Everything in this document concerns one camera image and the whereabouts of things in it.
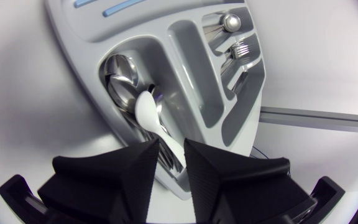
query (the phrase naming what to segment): spoon bowl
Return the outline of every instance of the spoon bowl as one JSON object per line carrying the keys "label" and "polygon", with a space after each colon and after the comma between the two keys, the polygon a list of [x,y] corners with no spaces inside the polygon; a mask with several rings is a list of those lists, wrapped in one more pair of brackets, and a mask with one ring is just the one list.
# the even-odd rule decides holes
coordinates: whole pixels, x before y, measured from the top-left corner
{"label": "spoon bowl", "polygon": [[135,117],[139,125],[147,131],[160,136],[171,149],[183,168],[186,167],[185,150],[161,128],[157,108],[153,96],[148,91],[143,91],[135,104]]}

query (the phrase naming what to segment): cutlery tray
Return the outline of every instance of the cutlery tray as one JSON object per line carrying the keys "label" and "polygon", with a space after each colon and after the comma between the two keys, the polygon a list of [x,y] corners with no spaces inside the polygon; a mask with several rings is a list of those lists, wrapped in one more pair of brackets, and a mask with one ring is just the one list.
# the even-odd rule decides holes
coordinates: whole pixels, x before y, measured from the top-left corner
{"label": "cutlery tray", "polygon": [[[145,0],[107,15],[122,2],[46,0],[68,61],[112,131],[126,145],[143,141],[106,89],[105,60],[111,54],[123,54],[136,65],[142,90],[152,83],[161,88],[162,120],[175,140],[183,145],[189,138],[231,150],[265,80],[247,4],[241,0]],[[228,13],[239,16],[241,28],[220,32],[208,42],[203,28],[218,25]],[[222,71],[225,52],[242,39],[249,54]],[[186,190],[182,199],[190,197]]]}

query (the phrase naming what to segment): blue stripe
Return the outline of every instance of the blue stripe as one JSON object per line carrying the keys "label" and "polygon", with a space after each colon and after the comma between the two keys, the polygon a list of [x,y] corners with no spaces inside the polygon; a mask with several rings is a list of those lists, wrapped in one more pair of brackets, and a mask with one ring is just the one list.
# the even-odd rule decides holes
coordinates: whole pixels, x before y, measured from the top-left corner
{"label": "blue stripe", "polygon": [[108,17],[108,16],[111,16],[112,14],[120,11],[120,10],[123,10],[131,5],[134,5],[136,3],[139,3],[139,2],[142,2],[142,1],[145,1],[145,0],[128,0],[128,1],[124,1],[123,3],[120,3],[116,6],[113,6],[107,10],[105,10],[103,12],[103,16],[104,17]]}
{"label": "blue stripe", "polygon": [[81,6],[84,6],[84,5],[94,2],[94,1],[97,1],[97,0],[77,0],[74,2],[74,7],[81,7]]}

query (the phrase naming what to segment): utensil handle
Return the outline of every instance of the utensil handle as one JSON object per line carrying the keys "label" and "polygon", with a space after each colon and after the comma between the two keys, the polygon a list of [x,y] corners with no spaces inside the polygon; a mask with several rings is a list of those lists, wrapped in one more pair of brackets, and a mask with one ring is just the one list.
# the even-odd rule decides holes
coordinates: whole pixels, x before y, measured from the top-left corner
{"label": "utensil handle", "polygon": [[185,150],[184,148],[176,142],[171,136],[167,135],[162,129],[158,131],[158,134],[167,144],[167,146],[171,149],[173,154],[179,160],[181,165],[186,168],[186,159],[185,159]]}

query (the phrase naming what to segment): tray compartment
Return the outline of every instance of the tray compartment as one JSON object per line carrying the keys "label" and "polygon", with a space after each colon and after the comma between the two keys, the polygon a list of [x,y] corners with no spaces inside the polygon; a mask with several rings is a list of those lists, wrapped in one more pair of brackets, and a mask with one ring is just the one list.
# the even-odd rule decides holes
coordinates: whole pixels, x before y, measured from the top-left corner
{"label": "tray compartment", "polygon": [[207,128],[213,127],[224,111],[218,81],[201,40],[191,21],[178,21],[168,29],[168,36],[181,61],[185,75],[193,89],[198,109]]}
{"label": "tray compartment", "polygon": [[265,80],[264,63],[260,60],[256,65],[243,73],[244,80],[235,91],[237,103],[223,121],[222,138],[225,146],[230,146],[243,127],[260,89]]}

